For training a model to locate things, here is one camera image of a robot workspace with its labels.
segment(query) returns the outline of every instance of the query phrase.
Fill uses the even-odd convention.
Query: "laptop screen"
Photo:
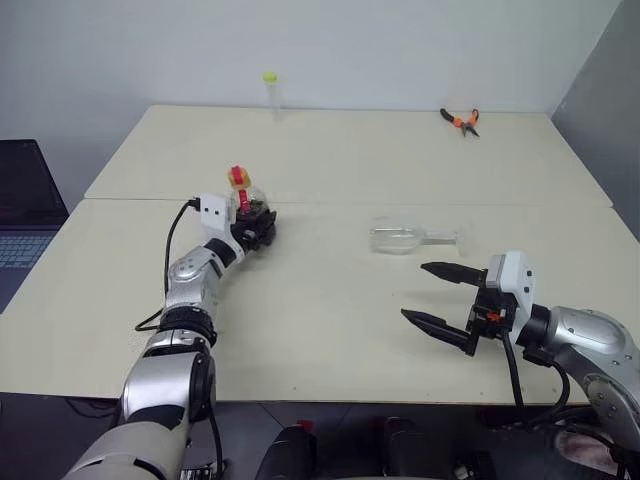
[[[0,140],[0,226],[61,225],[60,193],[35,140]]]

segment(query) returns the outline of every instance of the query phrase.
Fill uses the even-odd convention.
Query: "yellow cap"
[[[231,167],[227,176],[229,177],[229,183],[231,183],[234,190],[244,190],[251,186],[249,174],[244,168],[238,165]]]
[[[262,79],[266,83],[276,83],[278,81],[278,74],[275,72],[264,72],[262,74]]]

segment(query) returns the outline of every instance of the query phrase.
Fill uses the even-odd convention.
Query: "pliers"
[[[480,118],[480,112],[478,112],[476,108],[471,111],[471,117],[469,117],[469,120],[467,120],[466,122],[464,122],[460,117],[454,117],[444,108],[440,109],[440,115],[442,115],[442,118],[444,118],[447,122],[453,123],[454,127],[458,127],[459,129],[461,129],[463,137],[467,136],[467,131],[473,133],[476,137],[480,136],[478,135],[478,132],[476,132],[476,129],[473,128],[476,126],[476,123],[478,123],[478,118]]]

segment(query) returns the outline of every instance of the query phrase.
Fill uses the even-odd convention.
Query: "clear glass bottle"
[[[456,245],[460,256],[466,254],[463,229],[437,231],[401,217],[376,217],[369,229],[371,250],[392,255],[406,255],[420,245]]]

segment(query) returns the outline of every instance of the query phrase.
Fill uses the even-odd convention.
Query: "laptop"
[[[69,216],[35,140],[0,140],[0,313]]]

